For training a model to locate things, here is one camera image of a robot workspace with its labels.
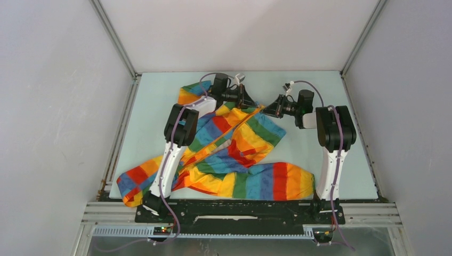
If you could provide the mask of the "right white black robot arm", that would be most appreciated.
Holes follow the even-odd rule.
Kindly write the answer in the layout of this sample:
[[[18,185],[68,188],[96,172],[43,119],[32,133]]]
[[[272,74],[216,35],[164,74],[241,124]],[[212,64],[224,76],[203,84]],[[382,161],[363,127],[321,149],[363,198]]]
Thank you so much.
[[[300,90],[296,101],[280,94],[261,112],[271,117],[293,116],[299,129],[317,130],[323,159],[321,176],[314,192],[310,216],[323,223],[339,207],[339,184],[345,157],[357,140],[357,132],[347,106],[313,106],[314,92]]]

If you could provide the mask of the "rainbow striped jacket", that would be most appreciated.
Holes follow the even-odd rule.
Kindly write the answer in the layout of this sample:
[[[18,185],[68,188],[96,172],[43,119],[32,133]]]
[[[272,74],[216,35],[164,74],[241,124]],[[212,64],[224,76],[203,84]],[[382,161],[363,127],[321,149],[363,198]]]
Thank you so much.
[[[172,190],[236,199],[290,201],[314,192],[314,175],[286,162],[264,163],[286,132],[258,108],[225,102],[199,119]]]

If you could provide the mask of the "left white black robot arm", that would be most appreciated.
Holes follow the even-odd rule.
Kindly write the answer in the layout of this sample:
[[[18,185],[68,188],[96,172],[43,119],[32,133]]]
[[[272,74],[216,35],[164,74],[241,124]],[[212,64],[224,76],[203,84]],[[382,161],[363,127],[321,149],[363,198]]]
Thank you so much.
[[[256,107],[257,104],[246,92],[242,82],[245,75],[234,77],[224,73],[214,73],[213,85],[207,90],[203,87],[204,75],[198,85],[201,97],[187,104],[173,105],[165,129],[165,151],[154,182],[143,196],[142,206],[155,222],[162,222],[171,211],[167,203],[172,190],[173,178],[183,153],[192,144],[198,120],[217,110],[225,102],[233,102],[237,108]]]

